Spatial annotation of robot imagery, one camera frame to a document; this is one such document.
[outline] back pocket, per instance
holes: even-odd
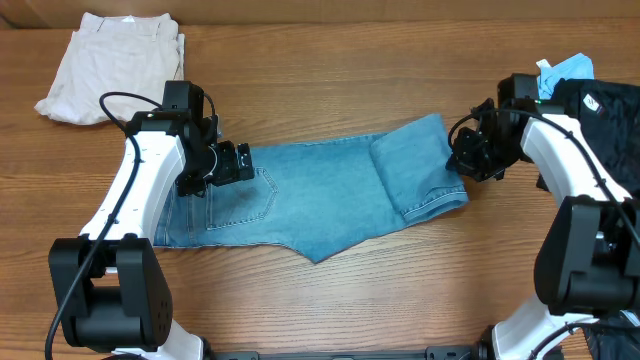
[[[236,226],[264,219],[278,194],[278,187],[265,168],[256,167],[251,180],[207,189],[207,230]]]

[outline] white cloth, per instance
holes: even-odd
[[[98,99],[126,91],[162,103],[166,80],[184,79],[184,35],[169,14],[153,18],[108,17],[89,13],[73,32],[46,99],[35,109],[52,120],[91,125],[107,120]],[[105,100],[128,121],[153,105],[122,96]]]

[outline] blue cloth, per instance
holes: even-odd
[[[560,79],[591,79],[593,80],[593,63],[582,54],[576,54],[554,67],[543,66],[538,77],[538,96],[541,100],[551,99],[553,90]]]
[[[440,115],[388,134],[252,149],[256,176],[164,205],[154,246],[273,244],[319,262],[467,203]]]

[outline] wooden table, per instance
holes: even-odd
[[[183,27],[186,77],[212,94],[226,136],[252,146],[451,126],[513,72],[590,56],[598,78],[640,84],[640,21],[442,21]],[[56,310],[47,254],[77,235],[123,154],[111,124],[40,117],[70,30],[0,32],[0,358],[41,359]],[[467,181],[471,203],[318,265],[271,246],[158,250],[175,318],[218,351],[423,349],[468,343],[533,293],[556,207],[533,165]],[[582,335],[565,342],[586,358]],[[54,355],[97,359],[64,343]]]

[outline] clothing tag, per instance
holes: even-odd
[[[540,69],[542,69],[543,67],[551,67],[551,64],[549,64],[547,59],[542,59],[540,61],[536,61],[536,65],[538,65],[538,67]]]
[[[582,99],[582,102],[587,105],[591,111],[598,112],[598,109],[600,109],[600,104],[590,94],[587,94],[587,96]]]

